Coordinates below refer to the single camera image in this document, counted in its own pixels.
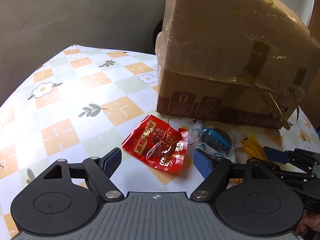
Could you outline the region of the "person's right hand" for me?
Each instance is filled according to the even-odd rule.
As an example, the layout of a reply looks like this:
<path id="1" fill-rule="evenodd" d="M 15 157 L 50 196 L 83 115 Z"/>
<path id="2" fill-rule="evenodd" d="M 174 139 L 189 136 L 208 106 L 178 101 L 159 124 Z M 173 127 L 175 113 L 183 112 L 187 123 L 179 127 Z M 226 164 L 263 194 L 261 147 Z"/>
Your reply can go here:
<path id="1" fill-rule="evenodd" d="M 313 231 L 320 231 L 320 214 L 308 213 L 304 210 L 303 216 L 295 231 L 296 234 L 301 235 L 306 232 L 307 229 Z"/>

